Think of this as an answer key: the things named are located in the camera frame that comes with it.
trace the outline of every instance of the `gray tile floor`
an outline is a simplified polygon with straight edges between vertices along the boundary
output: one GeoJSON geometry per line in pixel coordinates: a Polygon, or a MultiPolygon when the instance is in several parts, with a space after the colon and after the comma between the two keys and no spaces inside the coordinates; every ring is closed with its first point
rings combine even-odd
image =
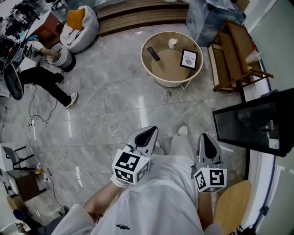
{"type": "MultiPolygon", "coordinates": [[[[175,24],[98,38],[76,55],[76,67],[66,74],[65,83],[60,86],[68,94],[79,93],[75,107],[66,110],[57,103],[49,121],[44,123],[38,119],[35,130],[28,129],[34,86],[25,88],[20,101],[0,99],[2,106],[8,107],[1,142],[30,146],[29,151],[42,153],[48,166],[41,155],[37,154],[34,161],[50,168],[56,197],[61,204],[69,207],[75,203],[84,204],[108,182],[113,156],[133,131],[149,125],[158,126],[159,142],[168,154],[172,136],[186,124],[195,151],[202,132],[215,137],[212,110],[241,102],[238,93],[212,90],[213,78],[206,48],[202,48],[203,68],[187,90],[166,88],[155,82],[141,64],[141,47],[148,37],[168,30],[189,35],[185,25],[175,24]]],[[[56,67],[45,67],[58,71],[56,67]]],[[[31,113],[46,119],[55,103],[56,100],[38,87],[31,113]]],[[[245,150],[224,143],[220,145],[234,150],[223,151],[223,158],[229,171],[233,169],[243,178],[245,150]]],[[[46,193],[27,202],[35,218],[44,224],[55,217],[59,209],[52,185],[46,183],[46,187],[46,193]]]]}

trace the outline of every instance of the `picture frame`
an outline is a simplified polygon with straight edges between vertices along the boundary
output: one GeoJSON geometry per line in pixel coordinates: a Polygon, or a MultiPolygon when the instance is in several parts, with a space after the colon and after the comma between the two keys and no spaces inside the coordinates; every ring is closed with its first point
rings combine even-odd
{"type": "Polygon", "coordinates": [[[180,66],[196,70],[198,52],[183,49],[180,66]]]}

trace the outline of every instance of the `sleeve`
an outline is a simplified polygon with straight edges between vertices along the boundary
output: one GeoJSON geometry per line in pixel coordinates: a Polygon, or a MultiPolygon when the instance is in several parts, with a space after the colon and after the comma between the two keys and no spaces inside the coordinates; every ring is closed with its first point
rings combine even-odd
{"type": "Polygon", "coordinates": [[[204,235],[224,235],[220,224],[211,224],[204,230],[204,235]]]}
{"type": "Polygon", "coordinates": [[[73,205],[67,215],[55,228],[52,235],[86,235],[95,227],[91,216],[81,205],[73,205]]]}

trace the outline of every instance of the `cup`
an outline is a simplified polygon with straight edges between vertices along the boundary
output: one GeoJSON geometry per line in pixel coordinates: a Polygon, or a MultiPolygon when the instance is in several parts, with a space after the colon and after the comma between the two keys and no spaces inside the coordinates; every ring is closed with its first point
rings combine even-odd
{"type": "Polygon", "coordinates": [[[170,39],[169,40],[169,48],[174,49],[176,44],[178,43],[178,39],[170,39]]]}
{"type": "Polygon", "coordinates": [[[249,56],[247,56],[247,58],[245,59],[247,64],[256,62],[256,61],[260,61],[261,60],[261,54],[262,52],[258,52],[257,50],[254,50],[251,52],[251,54],[249,56]]]}

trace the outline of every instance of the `white sneaker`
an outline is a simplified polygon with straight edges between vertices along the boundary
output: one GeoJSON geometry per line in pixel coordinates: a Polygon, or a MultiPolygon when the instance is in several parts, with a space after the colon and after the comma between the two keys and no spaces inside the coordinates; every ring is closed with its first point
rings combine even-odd
{"type": "Polygon", "coordinates": [[[78,100],[79,94],[77,92],[74,92],[70,95],[70,97],[72,98],[72,101],[65,108],[70,108],[73,104],[75,104],[75,102],[78,100]]]}
{"type": "Polygon", "coordinates": [[[188,127],[187,126],[181,126],[180,129],[178,130],[179,135],[188,135],[188,127]]]}

